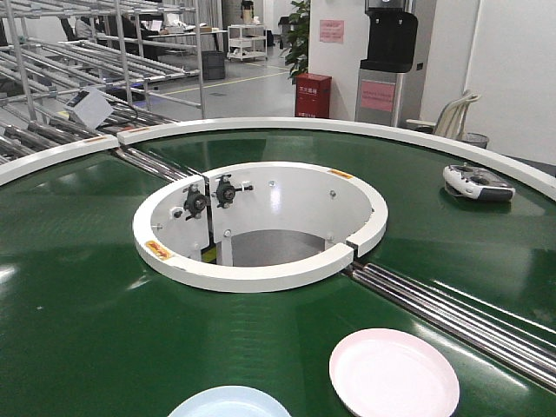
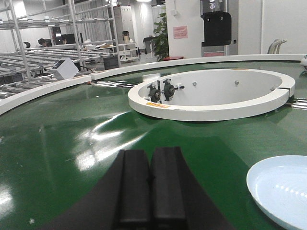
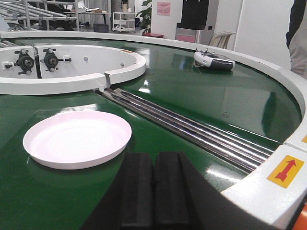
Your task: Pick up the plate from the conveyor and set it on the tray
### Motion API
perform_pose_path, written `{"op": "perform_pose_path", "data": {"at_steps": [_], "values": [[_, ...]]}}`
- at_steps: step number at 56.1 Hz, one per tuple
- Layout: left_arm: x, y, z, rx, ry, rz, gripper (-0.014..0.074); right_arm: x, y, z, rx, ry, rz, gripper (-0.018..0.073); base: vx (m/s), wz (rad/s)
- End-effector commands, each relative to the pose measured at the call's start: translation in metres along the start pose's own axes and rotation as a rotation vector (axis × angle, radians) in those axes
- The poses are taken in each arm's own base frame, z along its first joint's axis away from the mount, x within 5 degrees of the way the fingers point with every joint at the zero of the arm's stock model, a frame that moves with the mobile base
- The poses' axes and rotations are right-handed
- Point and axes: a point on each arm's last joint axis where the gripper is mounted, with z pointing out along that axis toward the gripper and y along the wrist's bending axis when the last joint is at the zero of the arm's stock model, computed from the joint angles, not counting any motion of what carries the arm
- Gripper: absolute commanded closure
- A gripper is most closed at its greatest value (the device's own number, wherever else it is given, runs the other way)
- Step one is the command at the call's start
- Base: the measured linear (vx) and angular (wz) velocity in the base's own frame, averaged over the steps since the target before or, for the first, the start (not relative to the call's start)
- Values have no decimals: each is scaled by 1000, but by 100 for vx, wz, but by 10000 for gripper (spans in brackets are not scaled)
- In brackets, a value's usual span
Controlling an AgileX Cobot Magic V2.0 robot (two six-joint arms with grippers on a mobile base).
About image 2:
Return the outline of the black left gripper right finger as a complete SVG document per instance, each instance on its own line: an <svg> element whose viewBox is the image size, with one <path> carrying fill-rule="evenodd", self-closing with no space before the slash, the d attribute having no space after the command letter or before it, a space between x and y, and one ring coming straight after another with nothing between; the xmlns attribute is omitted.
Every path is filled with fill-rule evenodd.
<svg viewBox="0 0 307 230"><path fill-rule="evenodd" d="M188 167L180 147L159 147L151 161L153 218L159 230L232 230Z"/></svg>

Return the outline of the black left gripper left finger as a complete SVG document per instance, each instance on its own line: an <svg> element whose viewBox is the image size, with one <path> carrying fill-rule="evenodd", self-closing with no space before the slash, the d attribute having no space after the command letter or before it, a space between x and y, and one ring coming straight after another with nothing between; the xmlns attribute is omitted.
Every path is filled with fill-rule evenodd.
<svg viewBox="0 0 307 230"><path fill-rule="evenodd" d="M143 150L120 150L84 197L43 226L45 230L147 230L149 163Z"/></svg>

